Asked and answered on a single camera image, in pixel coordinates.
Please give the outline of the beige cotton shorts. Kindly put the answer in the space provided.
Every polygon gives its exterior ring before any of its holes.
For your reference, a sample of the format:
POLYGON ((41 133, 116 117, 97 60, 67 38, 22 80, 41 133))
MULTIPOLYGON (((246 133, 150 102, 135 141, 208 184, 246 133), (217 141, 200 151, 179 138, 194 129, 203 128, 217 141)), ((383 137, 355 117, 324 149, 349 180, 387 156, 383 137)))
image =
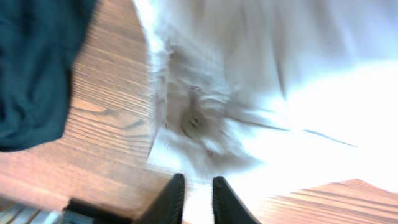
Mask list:
POLYGON ((397 2, 135 1, 151 166, 240 201, 359 178, 397 190, 397 2))

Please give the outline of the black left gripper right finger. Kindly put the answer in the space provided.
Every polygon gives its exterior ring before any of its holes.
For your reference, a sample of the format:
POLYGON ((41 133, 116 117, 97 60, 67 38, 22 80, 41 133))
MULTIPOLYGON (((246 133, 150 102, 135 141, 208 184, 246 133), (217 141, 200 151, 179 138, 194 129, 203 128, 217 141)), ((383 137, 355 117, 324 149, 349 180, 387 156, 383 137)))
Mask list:
POLYGON ((260 224, 222 176, 213 178, 212 207, 214 224, 260 224))

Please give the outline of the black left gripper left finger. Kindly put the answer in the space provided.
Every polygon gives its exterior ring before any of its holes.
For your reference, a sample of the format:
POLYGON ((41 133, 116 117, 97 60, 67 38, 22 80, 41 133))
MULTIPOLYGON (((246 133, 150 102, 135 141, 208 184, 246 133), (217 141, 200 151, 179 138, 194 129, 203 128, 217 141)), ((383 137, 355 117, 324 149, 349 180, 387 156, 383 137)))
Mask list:
POLYGON ((175 174, 133 224, 182 224, 184 200, 185 178, 175 174))

